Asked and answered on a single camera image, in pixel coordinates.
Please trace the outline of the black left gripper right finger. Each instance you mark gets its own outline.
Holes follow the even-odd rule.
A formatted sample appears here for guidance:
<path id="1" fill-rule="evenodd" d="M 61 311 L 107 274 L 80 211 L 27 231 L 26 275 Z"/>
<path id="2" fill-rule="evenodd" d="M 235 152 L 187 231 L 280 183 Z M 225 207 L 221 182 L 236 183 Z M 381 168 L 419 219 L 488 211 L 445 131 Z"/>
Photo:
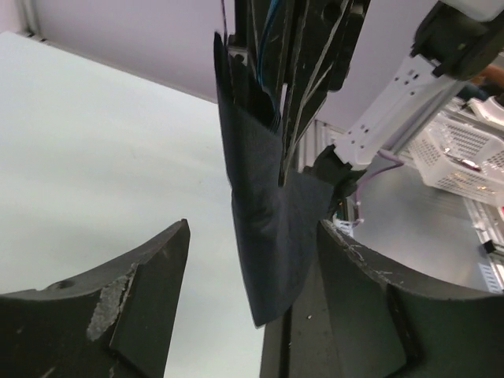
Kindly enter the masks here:
<path id="1" fill-rule="evenodd" d="M 503 297 L 417 272 L 322 221 L 304 289 L 265 328 L 263 377 L 500 377 Z"/>

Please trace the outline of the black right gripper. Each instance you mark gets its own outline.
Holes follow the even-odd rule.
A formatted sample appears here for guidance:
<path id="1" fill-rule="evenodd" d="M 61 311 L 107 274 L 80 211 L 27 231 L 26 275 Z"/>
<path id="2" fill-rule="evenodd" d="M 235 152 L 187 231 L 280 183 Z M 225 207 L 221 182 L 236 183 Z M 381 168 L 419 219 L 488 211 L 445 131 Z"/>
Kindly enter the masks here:
<path id="1" fill-rule="evenodd" d="M 257 48 L 269 2 L 235 1 L 235 31 L 226 38 L 231 98 L 250 112 L 269 98 L 256 78 Z M 287 182 L 300 139 L 328 93 L 343 87 L 370 2 L 297 1 L 296 5 L 280 105 L 281 186 Z"/>

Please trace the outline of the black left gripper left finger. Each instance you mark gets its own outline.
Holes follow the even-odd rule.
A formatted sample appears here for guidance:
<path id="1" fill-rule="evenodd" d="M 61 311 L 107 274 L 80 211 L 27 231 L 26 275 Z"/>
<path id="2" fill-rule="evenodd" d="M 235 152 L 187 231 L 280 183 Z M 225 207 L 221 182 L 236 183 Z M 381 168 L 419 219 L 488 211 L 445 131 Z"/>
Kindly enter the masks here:
<path id="1" fill-rule="evenodd" d="M 163 376 L 190 237 L 179 220 L 82 274 L 3 294 L 2 376 Z"/>

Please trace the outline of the blue metal fork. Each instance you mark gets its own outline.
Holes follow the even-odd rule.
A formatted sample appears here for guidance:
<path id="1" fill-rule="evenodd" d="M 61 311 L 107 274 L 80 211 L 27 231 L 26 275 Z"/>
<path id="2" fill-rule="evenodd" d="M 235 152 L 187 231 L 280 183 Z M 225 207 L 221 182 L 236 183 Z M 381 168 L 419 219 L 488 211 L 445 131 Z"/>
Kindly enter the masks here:
<path id="1" fill-rule="evenodd" d="M 272 107 L 269 129 L 281 121 L 281 96 L 287 68 L 294 1 L 270 1 L 257 48 L 256 78 Z"/>

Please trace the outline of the black paper napkin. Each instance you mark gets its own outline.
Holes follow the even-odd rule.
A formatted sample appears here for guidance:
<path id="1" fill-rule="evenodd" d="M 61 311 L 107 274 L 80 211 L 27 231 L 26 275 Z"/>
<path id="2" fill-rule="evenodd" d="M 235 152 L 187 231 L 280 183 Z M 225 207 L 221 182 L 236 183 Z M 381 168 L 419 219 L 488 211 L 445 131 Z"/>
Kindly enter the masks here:
<path id="1" fill-rule="evenodd" d="M 222 38 L 213 39 L 224 159 L 243 282 L 254 324 L 281 317 L 303 289 L 332 185 L 291 171 L 278 184 L 282 140 L 234 102 Z"/>

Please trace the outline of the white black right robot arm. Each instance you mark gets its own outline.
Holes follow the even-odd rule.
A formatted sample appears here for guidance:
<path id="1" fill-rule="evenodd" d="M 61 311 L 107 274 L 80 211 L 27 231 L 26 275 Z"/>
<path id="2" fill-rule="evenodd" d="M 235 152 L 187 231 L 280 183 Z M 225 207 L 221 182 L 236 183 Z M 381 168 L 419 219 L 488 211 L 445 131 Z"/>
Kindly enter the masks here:
<path id="1" fill-rule="evenodd" d="M 328 93 L 343 86 L 367 1 L 239 1 L 237 30 L 217 35 L 215 71 L 228 177 L 240 198 L 293 184 L 298 145 Z M 358 121 L 302 177 L 337 198 L 360 191 L 373 158 L 399 148 L 445 91 L 491 62 L 503 44 L 500 1 L 439 1 L 410 52 Z"/>

